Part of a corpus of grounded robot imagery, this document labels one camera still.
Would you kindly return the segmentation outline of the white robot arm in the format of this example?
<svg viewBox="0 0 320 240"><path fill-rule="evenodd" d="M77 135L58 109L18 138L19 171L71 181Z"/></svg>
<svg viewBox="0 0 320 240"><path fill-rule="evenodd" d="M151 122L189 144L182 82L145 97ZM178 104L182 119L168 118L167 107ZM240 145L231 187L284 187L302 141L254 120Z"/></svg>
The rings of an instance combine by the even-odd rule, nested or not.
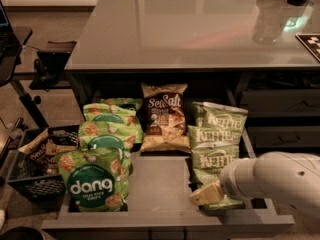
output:
<svg viewBox="0 0 320 240"><path fill-rule="evenodd" d="M238 200L266 198L320 218L320 157L308 153L267 152L225 166L218 179L190 195L197 206L225 196Z"/></svg>

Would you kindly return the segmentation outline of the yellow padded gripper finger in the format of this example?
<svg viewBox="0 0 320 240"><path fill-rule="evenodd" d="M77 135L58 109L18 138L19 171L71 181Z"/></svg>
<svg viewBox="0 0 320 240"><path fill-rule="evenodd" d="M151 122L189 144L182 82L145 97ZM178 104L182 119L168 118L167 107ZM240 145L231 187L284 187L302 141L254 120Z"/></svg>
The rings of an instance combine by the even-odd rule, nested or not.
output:
<svg viewBox="0 0 320 240"><path fill-rule="evenodd" d="M219 181L204 185L190 195L191 202L197 206L217 203L223 198L224 193Z"/></svg>

